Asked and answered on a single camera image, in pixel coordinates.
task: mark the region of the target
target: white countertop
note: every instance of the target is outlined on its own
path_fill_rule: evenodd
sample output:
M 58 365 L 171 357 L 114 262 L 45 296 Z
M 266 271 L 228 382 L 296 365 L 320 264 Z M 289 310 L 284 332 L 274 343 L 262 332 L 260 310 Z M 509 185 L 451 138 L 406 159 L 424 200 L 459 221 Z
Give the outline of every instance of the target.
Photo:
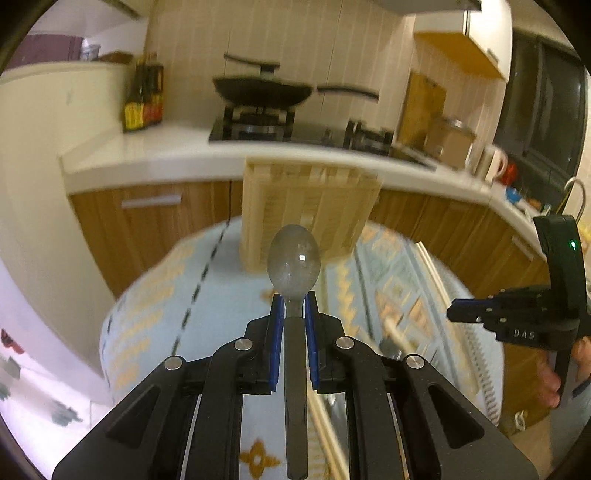
M 247 157 L 339 163 L 376 172 L 385 188 L 427 193 L 490 206 L 540 251 L 533 223 L 505 198 L 469 173 L 435 170 L 403 161 L 329 147 L 269 142 L 208 142 L 209 129 L 162 124 L 140 132 L 100 135 L 61 156 L 68 194 L 144 183 L 241 179 Z M 536 211 L 523 200 L 530 214 Z

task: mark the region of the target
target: spoon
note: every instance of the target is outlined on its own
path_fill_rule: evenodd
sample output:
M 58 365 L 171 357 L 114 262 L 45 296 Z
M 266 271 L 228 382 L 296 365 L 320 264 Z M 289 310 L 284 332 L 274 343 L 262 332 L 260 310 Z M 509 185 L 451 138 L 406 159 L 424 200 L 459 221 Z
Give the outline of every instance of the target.
M 267 272 L 285 302 L 283 376 L 287 476 L 301 480 L 308 476 L 307 350 L 302 310 L 306 294 L 320 274 L 320 253 L 312 234 L 300 225 L 281 228 L 269 248 Z

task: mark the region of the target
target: blue gripper pad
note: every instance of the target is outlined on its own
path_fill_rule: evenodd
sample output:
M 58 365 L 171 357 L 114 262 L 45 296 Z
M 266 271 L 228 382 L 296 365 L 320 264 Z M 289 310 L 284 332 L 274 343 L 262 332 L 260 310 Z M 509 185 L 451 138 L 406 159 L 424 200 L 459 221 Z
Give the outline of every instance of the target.
M 316 336 L 314 335 L 314 317 L 318 312 L 312 311 L 312 305 L 309 301 L 310 294 L 306 295 L 305 315 L 306 315 L 306 344 L 308 345 L 308 363 L 310 367 L 310 381 L 312 388 L 318 390 L 319 370 L 318 370 L 318 349 L 316 347 Z
M 271 362 L 269 368 L 269 385 L 271 391 L 277 390 L 277 382 L 279 381 L 279 364 L 281 360 L 281 338 L 283 337 L 283 320 L 285 319 L 285 303 L 283 296 L 279 297 L 279 308 L 275 318 L 271 319 L 273 322 L 273 343 L 271 345 Z

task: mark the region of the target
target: gas stove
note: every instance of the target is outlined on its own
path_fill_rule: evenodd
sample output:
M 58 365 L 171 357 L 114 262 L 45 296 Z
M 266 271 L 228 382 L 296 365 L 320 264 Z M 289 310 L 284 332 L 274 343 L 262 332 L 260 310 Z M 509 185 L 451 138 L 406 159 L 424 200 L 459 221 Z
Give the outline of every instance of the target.
M 410 155 L 402 155 L 394 148 L 392 131 L 371 130 L 359 120 L 350 120 L 346 129 L 328 128 L 325 125 L 294 120 L 295 112 L 293 111 L 226 107 L 224 117 L 214 123 L 209 141 L 269 141 L 316 145 L 360 151 L 388 157 L 392 161 L 403 161 L 433 169 L 431 165 Z

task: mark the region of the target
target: wooden dish rack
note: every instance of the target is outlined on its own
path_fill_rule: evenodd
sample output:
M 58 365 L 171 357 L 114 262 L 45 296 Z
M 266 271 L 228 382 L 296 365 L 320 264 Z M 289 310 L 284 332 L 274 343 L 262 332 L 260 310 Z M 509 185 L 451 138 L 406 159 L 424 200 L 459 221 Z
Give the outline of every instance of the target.
M 350 255 L 381 188 L 356 167 L 247 158 L 240 255 L 248 272 L 267 269 L 274 235 L 284 225 L 307 228 L 329 262 Z

